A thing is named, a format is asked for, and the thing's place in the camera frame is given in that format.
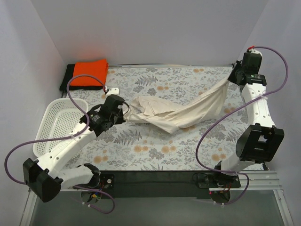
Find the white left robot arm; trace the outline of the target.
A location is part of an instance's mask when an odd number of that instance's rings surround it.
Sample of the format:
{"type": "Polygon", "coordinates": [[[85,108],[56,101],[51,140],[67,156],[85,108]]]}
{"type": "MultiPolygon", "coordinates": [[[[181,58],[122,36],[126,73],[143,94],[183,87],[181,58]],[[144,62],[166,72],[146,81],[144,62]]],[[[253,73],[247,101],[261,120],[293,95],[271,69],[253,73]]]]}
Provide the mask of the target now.
{"type": "Polygon", "coordinates": [[[25,184],[43,201],[54,199],[61,189],[83,185],[96,188],[100,183],[100,170],[91,163],[64,170],[66,163],[87,144],[114,125],[124,123],[123,105],[125,100],[110,95],[104,104],[93,107],[85,113],[70,138],[59,142],[51,151],[23,163],[25,184]]]}

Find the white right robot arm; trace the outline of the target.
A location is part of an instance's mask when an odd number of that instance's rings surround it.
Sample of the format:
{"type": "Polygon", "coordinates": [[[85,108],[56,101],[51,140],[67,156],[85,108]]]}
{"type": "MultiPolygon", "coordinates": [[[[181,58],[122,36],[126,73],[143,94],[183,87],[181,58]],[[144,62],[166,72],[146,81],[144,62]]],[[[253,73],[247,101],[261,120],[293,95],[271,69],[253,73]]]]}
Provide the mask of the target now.
{"type": "Polygon", "coordinates": [[[213,183],[218,187],[226,186],[231,174],[271,161],[284,139],[283,129],[276,127],[269,112],[266,78],[259,74],[261,61],[261,52],[247,50],[230,76],[216,85],[218,88],[229,82],[238,85],[248,117],[248,127],[237,140],[235,153],[215,166],[220,170],[213,174],[213,183]]]}

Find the cream white t shirt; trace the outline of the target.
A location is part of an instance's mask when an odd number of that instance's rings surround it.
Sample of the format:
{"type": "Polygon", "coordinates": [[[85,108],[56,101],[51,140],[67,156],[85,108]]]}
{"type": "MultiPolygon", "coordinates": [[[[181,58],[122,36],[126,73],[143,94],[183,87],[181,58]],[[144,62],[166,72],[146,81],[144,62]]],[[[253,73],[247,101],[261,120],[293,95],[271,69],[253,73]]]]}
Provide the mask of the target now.
{"type": "Polygon", "coordinates": [[[169,134],[216,118],[226,100],[229,81],[223,78],[187,105],[159,97],[138,96],[130,103],[126,122],[152,124],[169,134]]]}

